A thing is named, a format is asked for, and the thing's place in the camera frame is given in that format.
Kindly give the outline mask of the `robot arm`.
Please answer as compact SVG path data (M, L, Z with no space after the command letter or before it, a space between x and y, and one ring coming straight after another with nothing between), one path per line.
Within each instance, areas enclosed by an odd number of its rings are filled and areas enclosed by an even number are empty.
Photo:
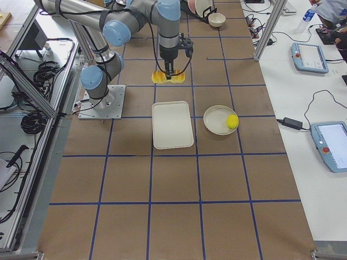
M164 60L164 68L152 73L154 83L182 83L184 70L174 69L179 50L188 58L193 42L179 32L180 1L127 1L125 7L112 7L106 1L102 8L87 1L36 1L49 15L59 15L77 23L94 54L95 65L84 69L80 81L89 96L89 108L103 109L114 102L108 84L124 68L123 58L109 46L121 47L144 25L157 26L159 48L154 56Z

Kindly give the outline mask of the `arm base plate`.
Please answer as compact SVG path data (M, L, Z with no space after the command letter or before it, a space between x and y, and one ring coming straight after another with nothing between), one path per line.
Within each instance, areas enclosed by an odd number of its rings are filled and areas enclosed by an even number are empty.
M123 113L125 92L126 86L124 84L109 84L107 96L98 103L98 100L90 99L87 91L85 91L83 99L87 99L87 101L81 103L82 112L79 112L78 118L81 120L120 120Z

